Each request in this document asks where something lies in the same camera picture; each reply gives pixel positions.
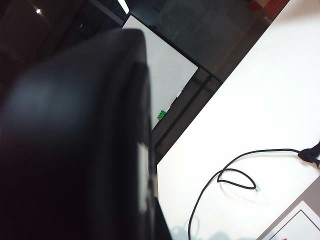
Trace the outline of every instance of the whiteboard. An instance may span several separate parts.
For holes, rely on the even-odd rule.
[[[154,128],[159,121],[158,114],[168,110],[198,67],[134,16],[129,16],[123,28],[139,29],[144,33],[151,83],[151,125]]]

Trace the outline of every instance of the black cable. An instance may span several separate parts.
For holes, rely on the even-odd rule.
[[[237,161],[239,158],[242,158],[246,155],[249,155],[249,154],[256,154],[256,153],[267,153],[267,152],[294,152],[294,153],[297,153],[299,154],[300,151],[298,150],[295,150],[295,149],[291,149],[291,148],[279,148],[279,149],[264,149],[264,150],[256,150],[256,151],[249,151],[249,152],[246,152],[244,154],[241,154],[239,156],[237,156],[235,159],[233,159],[231,162],[229,162],[222,170],[216,172],[211,178],[210,180],[206,183],[206,185],[204,186],[204,188],[202,189],[202,191],[200,192],[200,195],[194,205],[194,208],[192,210],[192,213],[191,213],[191,216],[190,216],[190,219],[189,219],[189,224],[188,224],[188,240],[191,240],[191,223],[192,223],[192,219],[194,217],[194,214],[195,214],[195,211],[197,209],[197,206],[198,206],[198,203],[202,197],[202,195],[204,194],[206,188],[209,186],[209,184],[212,182],[213,179],[215,179],[215,177],[218,175],[218,178],[217,178],[217,183],[227,183],[227,184],[232,184],[232,185],[235,185],[237,187],[240,187],[240,188],[243,188],[243,189],[250,189],[250,190],[255,190],[257,188],[257,185],[255,183],[255,181],[253,181],[253,179],[248,176],[247,174],[245,174],[243,171],[240,171],[238,169],[234,169],[234,168],[228,168],[231,164],[233,164],[235,161]],[[228,181],[228,180],[221,180],[221,176],[222,174],[225,172],[225,171],[233,171],[233,172],[237,172],[237,173],[240,173],[242,174],[243,176],[245,176],[247,179],[250,180],[250,182],[253,184],[253,186],[245,186],[245,185],[241,185],[241,184],[238,184],[238,183],[235,183],[235,182],[232,182],[232,181]]]

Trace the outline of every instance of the black object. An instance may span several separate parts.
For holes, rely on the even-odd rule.
[[[152,240],[144,36],[113,30],[34,68],[1,115],[0,236]]]
[[[298,157],[301,158],[303,161],[306,161],[308,163],[315,163],[318,169],[320,169],[320,160],[317,159],[319,156],[320,142],[313,148],[304,149],[298,154]]]

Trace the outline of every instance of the desk surface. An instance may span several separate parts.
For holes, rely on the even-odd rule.
[[[291,0],[158,164],[159,202],[174,240],[188,239],[201,189],[231,159],[319,142],[319,26],[319,0]],[[319,176],[293,153],[259,154],[232,166],[259,191],[211,183],[193,218],[193,240],[256,239]]]

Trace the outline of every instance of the paper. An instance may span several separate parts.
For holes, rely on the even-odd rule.
[[[320,217],[302,201],[263,240],[320,240]]]

